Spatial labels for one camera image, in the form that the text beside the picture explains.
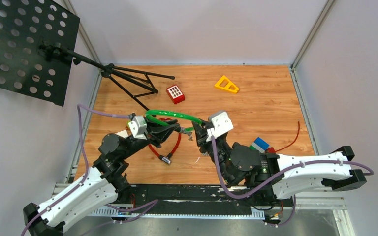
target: white wall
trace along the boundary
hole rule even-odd
[[[90,56],[80,38],[76,51]],[[79,138],[75,106],[89,102],[96,75],[73,66],[64,107],[0,89],[0,236],[19,235],[23,207],[65,181]]]
[[[337,1],[298,73],[321,153],[351,145],[376,173],[344,196],[356,235],[378,235],[378,1]]]
[[[102,62],[283,64],[326,0],[72,0]]]

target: red and white block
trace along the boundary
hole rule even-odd
[[[185,100],[185,95],[177,85],[168,87],[166,91],[174,104],[178,104],[179,102],[183,102]]]

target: wood surface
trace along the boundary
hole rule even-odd
[[[202,119],[207,119],[220,110],[227,111],[234,124],[234,129],[227,137],[230,146],[233,142],[249,146],[259,136],[275,149],[282,148],[295,138],[297,121],[300,120],[298,140],[281,154],[314,154],[287,66],[173,65],[128,68],[176,76],[175,80],[151,76],[159,94],[140,97],[150,109],[176,111]],[[214,87],[222,75],[226,75],[239,87],[237,94]],[[145,93],[143,88],[122,79],[118,81],[133,94]],[[179,86],[186,97],[185,101],[177,105],[173,104],[166,93],[166,88],[174,84]],[[145,112],[125,92],[105,78],[102,79],[94,109],[114,114],[143,115]],[[85,139],[85,151],[90,164],[99,157],[98,147],[102,138],[108,133],[124,130],[126,122],[123,119],[92,115]],[[190,125],[185,120],[180,120],[179,123],[183,127]],[[158,152],[167,155],[176,139],[177,133],[172,134]],[[127,179],[130,183],[219,183],[210,157],[202,156],[196,142],[188,141],[185,135],[171,160],[172,164],[166,165],[146,147],[126,160],[129,163]],[[84,171],[85,165],[81,158],[76,178]]]

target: green cable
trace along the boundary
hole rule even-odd
[[[164,122],[164,121],[161,121],[161,120],[153,117],[152,115],[159,115],[159,116],[165,116],[165,117],[176,117],[176,118],[187,119],[187,120],[191,120],[191,121],[194,121],[194,122],[202,125],[202,121],[199,118],[196,118],[196,117],[193,117],[193,116],[190,116],[190,115],[186,115],[186,114],[183,114],[183,113],[170,112],[170,111],[161,111],[161,110],[149,110],[149,111],[146,111],[146,117],[147,117],[147,119],[149,119],[150,121],[152,121],[154,123],[163,125],[163,126],[166,126],[168,124],[166,122]],[[185,130],[186,131],[192,131],[193,127],[186,128]]]

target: yellow triangle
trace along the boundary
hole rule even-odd
[[[223,87],[221,86],[221,84],[223,82],[227,82],[227,84]],[[214,87],[216,87],[217,89],[222,89],[224,91],[227,91],[227,92],[231,92],[231,93],[238,93],[238,90],[240,90],[233,82],[231,82],[229,80],[229,78],[227,78],[225,75],[223,75],[220,80],[218,80],[218,82],[215,83]]]

